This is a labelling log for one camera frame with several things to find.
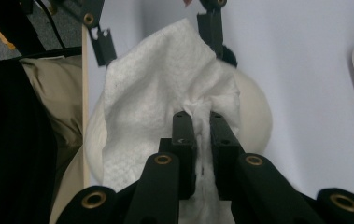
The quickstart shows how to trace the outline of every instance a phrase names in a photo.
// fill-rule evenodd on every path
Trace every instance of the white cloth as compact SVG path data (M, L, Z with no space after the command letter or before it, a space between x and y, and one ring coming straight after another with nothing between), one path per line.
M247 88L252 109L240 110L234 77ZM255 83L218 61L187 20L148 37L108 67L105 90L85 139L89 166L115 191L132 184L148 156L158 151L160 138L171 137L172 117L181 110L192 117L198 154L196 191L180 204L179 223L228 223L225 218L231 214L219 211L213 175L210 111L223 115L234 133L243 127L237 135L240 141L244 133L254 132L246 134L253 139L248 139L248 146L258 151L269 139L270 110ZM248 119L246 129L242 117Z

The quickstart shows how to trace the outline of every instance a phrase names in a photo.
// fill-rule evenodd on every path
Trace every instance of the brass grommet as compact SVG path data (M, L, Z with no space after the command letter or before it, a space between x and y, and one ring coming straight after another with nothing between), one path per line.
M157 164L160 164L160 165L166 165L168 163L171 162L171 157L167 156L167 155L160 155L160 156L157 156L155 159Z
M84 15L83 20L86 25L91 25L94 22L94 16L90 13L87 13Z
M343 195L343 194L332 194L330 196L331 201L338 206L339 208L345 209L348 212L354 212L354 200L348 198L347 196ZM339 200L346 200L349 204L344 204L341 203Z
M251 165L262 165L263 164L263 160L257 156L247 156L246 162Z
M99 197L99 200L96 200L95 202L90 202L90 199L96 196ZM106 201L106 194L103 193L101 190L97 190L95 192L86 195L86 197L84 197L83 200L81 201L81 205L87 209L93 209L101 206L101 204L103 204L105 201Z

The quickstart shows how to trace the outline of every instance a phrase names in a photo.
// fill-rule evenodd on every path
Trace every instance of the wire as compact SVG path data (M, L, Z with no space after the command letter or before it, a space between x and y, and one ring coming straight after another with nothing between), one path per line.
M61 45L61 48L65 49L65 45L64 45L64 43L63 43L63 40L61 39L60 34L58 33L57 27L56 27L55 24L54 24L54 20L52 19L51 15L50 15L50 13L49 13L48 8L45 6L45 4L43 4L43 2L42 2L41 0L36 0L36 2L40 5L40 7L42 8L42 10L45 12L46 16L48 17L49 22L50 22L50 25L51 25L51 28L53 29L53 31L54 31L54 33L55 33L55 36L57 37L58 42L59 42L60 45Z

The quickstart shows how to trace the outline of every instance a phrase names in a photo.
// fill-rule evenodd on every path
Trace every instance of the floor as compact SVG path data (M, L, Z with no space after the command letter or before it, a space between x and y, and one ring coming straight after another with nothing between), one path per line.
M79 12L79 7L72 1L65 1L66 5L76 12ZM40 41L46 50L60 49L61 46L51 29L50 22L42 9L34 4L33 14L27 15L30 22L33 24ZM68 14L58 8L57 13L52 16L54 23L58 29L66 47L81 46L81 25ZM7 45L0 40L0 59L10 59L21 56L16 49L9 49Z

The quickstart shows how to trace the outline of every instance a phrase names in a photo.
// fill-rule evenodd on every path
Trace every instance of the white paper towel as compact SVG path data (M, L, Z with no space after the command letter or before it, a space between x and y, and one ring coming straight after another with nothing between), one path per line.
M234 77L248 90L251 107L240 110ZM124 189L139 179L148 156L158 151L160 138L171 137L172 117L181 110L192 117L198 155L196 191L181 203L179 222L228 223L230 212L226 217L219 211L213 175L210 111L223 115L234 133L242 127L240 141L244 133L253 133L248 146L258 151L270 135L270 110L259 88L218 61L187 20L151 35L108 67L85 141L89 165L103 185ZM246 129L242 117L249 119Z

